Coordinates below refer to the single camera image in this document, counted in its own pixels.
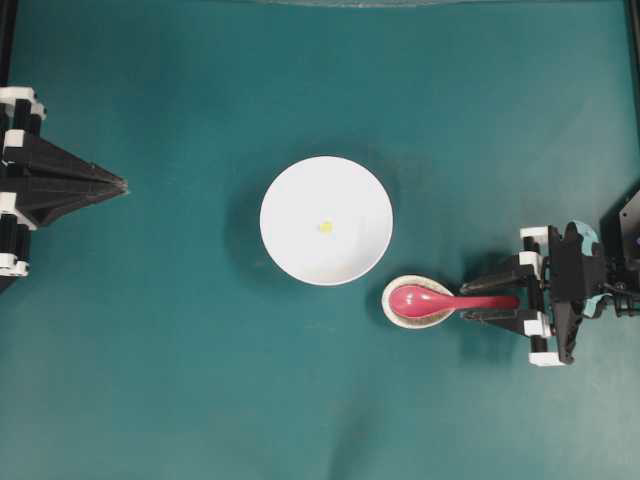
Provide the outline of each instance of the red spoon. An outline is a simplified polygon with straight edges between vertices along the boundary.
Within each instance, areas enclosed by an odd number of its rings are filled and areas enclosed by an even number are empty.
[[[389,296],[393,313],[411,319],[477,308],[512,310],[518,308],[519,304],[518,298],[512,296],[455,297],[420,285],[400,286]]]

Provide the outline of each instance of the white bracket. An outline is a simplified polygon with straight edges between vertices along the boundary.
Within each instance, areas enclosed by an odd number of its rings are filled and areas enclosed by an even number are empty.
[[[13,116],[16,100],[28,100],[31,103],[31,114],[38,115],[42,120],[47,118],[47,110],[36,99],[36,92],[31,87],[2,87],[0,88],[0,103],[9,105],[7,114]]]
[[[526,227],[520,229],[520,238],[532,237],[541,247],[549,243],[549,227]]]
[[[24,145],[24,130],[7,130],[4,134],[2,152],[7,147],[22,147]]]
[[[29,264],[12,253],[0,253],[0,277],[26,277]]]
[[[523,324],[524,334],[527,337],[536,335],[543,338],[549,338],[552,336],[549,316],[542,312],[536,312],[536,318],[525,320]]]
[[[31,220],[16,209],[15,192],[0,192],[0,215],[3,214],[15,215],[18,218],[18,225],[26,225],[32,232],[38,229]]]
[[[520,265],[532,265],[533,273],[538,280],[542,280],[542,261],[544,258],[537,252],[520,252],[518,254]]]
[[[566,364],[560,361],[558,352],[531,352],[529,363],[537,367],[562,367]]]

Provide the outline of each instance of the teal tabletop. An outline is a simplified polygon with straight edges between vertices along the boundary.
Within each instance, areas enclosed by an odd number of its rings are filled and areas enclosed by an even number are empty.
[[[636,478],[637,319],[544,369],[509,332],[380,308],[522,226],[597,227],[640,179],[633,68],[622,0],[21,1],[11,83],[130,193],[36,232],[0,297],[0,478]],[[316,155],[393,204],[387,253],[338,287],[260,239],[268,185]]]

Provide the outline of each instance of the small yellow object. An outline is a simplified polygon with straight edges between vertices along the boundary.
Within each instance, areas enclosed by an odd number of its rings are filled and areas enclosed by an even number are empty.
[[[326,222],[322,222],[318,225],[318,230],[320,230],[321,233],[331,233],[333,232],[333,223],[328,220]]]

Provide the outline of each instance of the white bowl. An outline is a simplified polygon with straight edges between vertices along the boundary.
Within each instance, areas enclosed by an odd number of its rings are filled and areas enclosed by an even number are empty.
[[[391,240],[393,211],[369,170],[339,157],[295,163],[271,184],[260,210],[262,241],[285,272],[313,285],[361,277]]]

